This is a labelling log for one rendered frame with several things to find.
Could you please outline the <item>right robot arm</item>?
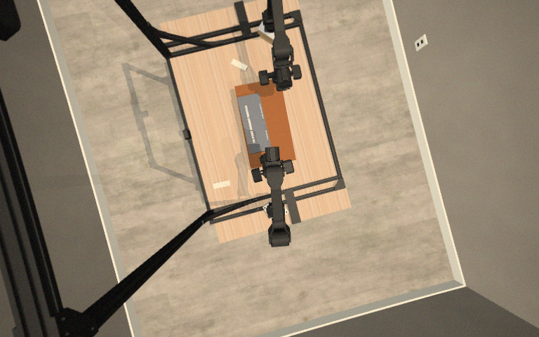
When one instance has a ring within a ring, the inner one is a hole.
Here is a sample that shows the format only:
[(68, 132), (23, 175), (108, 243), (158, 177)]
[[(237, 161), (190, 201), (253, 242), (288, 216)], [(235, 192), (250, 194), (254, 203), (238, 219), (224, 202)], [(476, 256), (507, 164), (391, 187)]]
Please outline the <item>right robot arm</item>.
[[(259, 157), (262, 172), (271, 188), (272, 202), (267, 205), (268, 218), (272, 224), (268, 229), (269, 244), (271, 247), (289, 246), (291, 243), (290, 227), (285, 220), (285, 206), (282, 202), (281, 186), (284, 181), (284, 162), (280, 160), (279, 147), (266, 147), (265, 153)], [(282, 166), (282, 167), (281, 167)]]

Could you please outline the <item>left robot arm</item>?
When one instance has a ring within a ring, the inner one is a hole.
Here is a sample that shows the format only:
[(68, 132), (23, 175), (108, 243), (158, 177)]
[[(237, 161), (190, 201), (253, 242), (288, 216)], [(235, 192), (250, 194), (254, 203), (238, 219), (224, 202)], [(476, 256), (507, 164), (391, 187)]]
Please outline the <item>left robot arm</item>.
[[(268, 10), (262, 12), (262, 22), (265, 26), (265, 32), (273, 33), (275, 30), (272, 43), (272, 62), (276, 70), (274, 81), (277, 91), (286, 91), (293, 86), (289, 69), (293, 66), (294, 61), (293, 47), (286, 35), (282, 0), (267, 0), (267, 2)], [(290, 56), (291, 60), (289, 60)]]

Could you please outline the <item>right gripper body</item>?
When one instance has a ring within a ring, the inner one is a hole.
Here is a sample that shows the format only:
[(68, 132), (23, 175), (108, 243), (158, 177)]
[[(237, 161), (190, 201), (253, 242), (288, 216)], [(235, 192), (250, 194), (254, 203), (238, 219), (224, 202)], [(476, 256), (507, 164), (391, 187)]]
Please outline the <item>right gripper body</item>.
[[(290, 174), (290, 173), (294, 173), (292, 160), (289, 159), (289, 160), (286, 160), (286, 161), (283, 161), (283, 162), (284, 162), (284, 169), (286, 170), (286, 175)], [(262, 176), (261, 175), (263, 175), (263, 173), (261, 173), (261, 172), (262, 172), (262, 170), (260, 170), (260, 168), (254, 168), (254, 169), (251, 170), (254, 183), (258, 183), (258, 182), (262, 181)]]

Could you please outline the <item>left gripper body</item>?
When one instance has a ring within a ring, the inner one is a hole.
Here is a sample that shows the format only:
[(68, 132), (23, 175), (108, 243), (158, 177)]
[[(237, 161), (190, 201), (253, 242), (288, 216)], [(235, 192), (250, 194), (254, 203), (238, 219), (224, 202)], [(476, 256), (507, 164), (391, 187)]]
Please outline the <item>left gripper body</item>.
[[(302, 72), (301, 72), (301, 68), (299, 65), (294, 65), (291, 67), (291, 76), (293, 76), (293, 79), (294, 80), (298, 80), (298, 79), (301, 79), (302, 78)], [(258, 76), (259, 76), (259, 80), (260, 80), (260, 85), (261, 86), (265, 86), (265, 85), (268, 85), (270, 83), (269, 79), (272, 78), (273, 82), (274, 81), (274, 76), (276, 75), (276, 70), (274, 69), (273, 72), (269, 72), (267, 73), (267, 70), (262, 70), (262, 71), (259, 71), (258, 72)]]

